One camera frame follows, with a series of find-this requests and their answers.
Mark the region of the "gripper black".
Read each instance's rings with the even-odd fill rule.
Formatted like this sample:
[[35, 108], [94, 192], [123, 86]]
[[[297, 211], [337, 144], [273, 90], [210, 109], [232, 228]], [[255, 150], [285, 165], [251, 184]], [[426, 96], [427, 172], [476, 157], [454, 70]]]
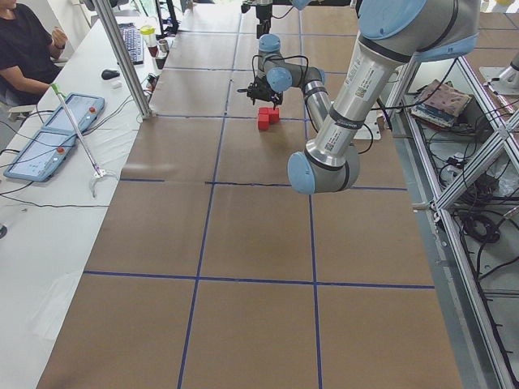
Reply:
[[242, 13], [246, 14], [250, 9], [255, 9], [255, 17], [260, 20], [256, 24], [256, 38], [269, 34], [270, 19], [272, 18], [272, 0], [244, 0]]
[[257, 100], [272, 103], [278, 109], [283, 102], [283, 93], [275, 92], [265, 79], [255, 79], [246, 88], [239, 88], [238, 93], [245, 93], [254, 105]]

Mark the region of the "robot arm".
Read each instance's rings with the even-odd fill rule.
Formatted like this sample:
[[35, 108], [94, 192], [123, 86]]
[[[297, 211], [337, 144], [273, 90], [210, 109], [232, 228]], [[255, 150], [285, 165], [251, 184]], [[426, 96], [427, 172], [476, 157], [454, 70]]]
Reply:
[[274, 0], [246, 0], [242, 1], [241, 4], [241, 12], [246, 14], [250, 9], [255, 10], [255, 17], [258, 20], [256, 24], [256, 38], [259, 39], [263, 35], [270, 33], [270, 28], [272, 26], [272, 18], [276, 18], [272, 13], [272, 9], [274, 5], [285, 5], [295, 7], [297, 10], [302, 10], [305, 6], [307, 6], [311, 1], [274, 1]]
[[478, 37], [477, 1], [364, 1], [358, 35], [345, 81], [335, 99], [323, 71], [288, 63], [280, 38], [259, 39], [257, 74], [244, 89], [251, 100], [280, 105], [289, 88], [302, 91], [317, 135], [289, 158], [287, 173], [298, 193], [339, 192], [358, 178], [352, 141], [393, 71], [414, 59], [435, 62], [472, 51]]

